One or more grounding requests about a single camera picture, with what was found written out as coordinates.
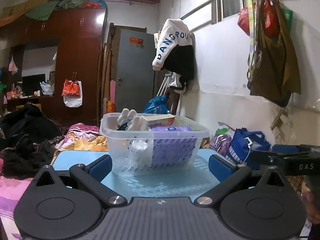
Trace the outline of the person's right hand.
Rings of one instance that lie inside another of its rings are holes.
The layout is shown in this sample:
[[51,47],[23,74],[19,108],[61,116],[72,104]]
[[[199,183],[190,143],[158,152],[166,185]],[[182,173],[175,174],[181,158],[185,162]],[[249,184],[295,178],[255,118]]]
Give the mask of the person's right hand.
[[317,225],[320,223],[320,214],[319,209],[314,205],[315,197],[311,190],[307,187],[306,181],[303,180],[301,185],[301,191],[298,192],[301,200],[304,203],[305,210],[307,213],[307,219],[313,225]]

